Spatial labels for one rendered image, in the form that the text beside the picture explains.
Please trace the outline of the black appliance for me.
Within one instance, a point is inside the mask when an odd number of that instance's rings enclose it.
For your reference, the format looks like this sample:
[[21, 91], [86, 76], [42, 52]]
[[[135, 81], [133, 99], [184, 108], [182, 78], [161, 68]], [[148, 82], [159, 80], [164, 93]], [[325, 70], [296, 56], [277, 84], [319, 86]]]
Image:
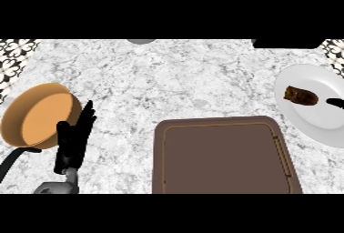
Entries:
[[324, 39], [253, 39], [252, 42], [256, 48], [315, 49]]

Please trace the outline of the brown tray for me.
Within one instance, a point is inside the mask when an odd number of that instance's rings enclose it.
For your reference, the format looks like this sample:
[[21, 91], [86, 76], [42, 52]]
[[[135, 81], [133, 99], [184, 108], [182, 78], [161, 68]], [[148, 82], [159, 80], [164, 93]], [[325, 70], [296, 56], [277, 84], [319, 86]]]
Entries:
[[156, 129], [156, 194], [300, 194], [277, 120], [234, 116], [164, 120]]

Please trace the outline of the white plate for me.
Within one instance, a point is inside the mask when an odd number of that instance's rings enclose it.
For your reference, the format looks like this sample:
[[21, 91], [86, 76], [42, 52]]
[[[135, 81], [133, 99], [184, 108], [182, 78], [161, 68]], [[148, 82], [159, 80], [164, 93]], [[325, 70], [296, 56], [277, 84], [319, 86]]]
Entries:
[[[285, 98], [290, 87], [312, 92], [312, 106]], [[327, 103], [330, 98], [344, 100], [344, 79], [319, 66], [290, 66], [277, 76], [275, 97], [284, 116], [303, 134], [327, 146], [344, 148], [344, 109]]]

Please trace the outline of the brown sweet potato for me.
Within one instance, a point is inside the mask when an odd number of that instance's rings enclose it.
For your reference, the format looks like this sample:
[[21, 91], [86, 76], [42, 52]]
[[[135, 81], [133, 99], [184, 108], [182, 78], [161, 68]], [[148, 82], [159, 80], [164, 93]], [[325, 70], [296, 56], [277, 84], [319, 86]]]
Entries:
[[303, 106], [315, 106], [319, 102], [319, 97], [314, 92], [294, 86], [287, 87], [284, 98]]

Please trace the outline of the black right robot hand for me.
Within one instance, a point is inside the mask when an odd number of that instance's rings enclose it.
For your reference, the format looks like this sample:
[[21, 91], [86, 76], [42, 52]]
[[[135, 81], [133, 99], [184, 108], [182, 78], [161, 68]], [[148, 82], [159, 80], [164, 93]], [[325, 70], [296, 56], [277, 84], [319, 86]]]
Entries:
[[344, 109], [344, 99], [342, 99], [342, 98], [328, 98], [327, 103], [330, 105], [337, 106], [342, 109]]

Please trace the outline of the grey round object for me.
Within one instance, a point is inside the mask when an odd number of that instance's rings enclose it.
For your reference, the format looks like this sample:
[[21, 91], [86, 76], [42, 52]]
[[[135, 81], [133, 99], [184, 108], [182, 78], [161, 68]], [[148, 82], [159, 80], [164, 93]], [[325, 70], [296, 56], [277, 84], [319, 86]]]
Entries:
[[128, 40], [135, 45], [145, 45], [156, 41], [156, 39], [129, 39]]

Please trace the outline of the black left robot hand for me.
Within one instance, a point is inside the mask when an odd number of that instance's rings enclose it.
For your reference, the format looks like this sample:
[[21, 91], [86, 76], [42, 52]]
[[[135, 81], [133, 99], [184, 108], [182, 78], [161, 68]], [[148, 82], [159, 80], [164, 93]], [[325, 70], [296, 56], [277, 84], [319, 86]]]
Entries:
[[58, 152], [54, 172], [65, 175], [70, 168], [79, 169], [83, 165], [88, 140], [98, 119], [94, 101], [89, 101], [73, 126], [67, 121], [57, 124]]

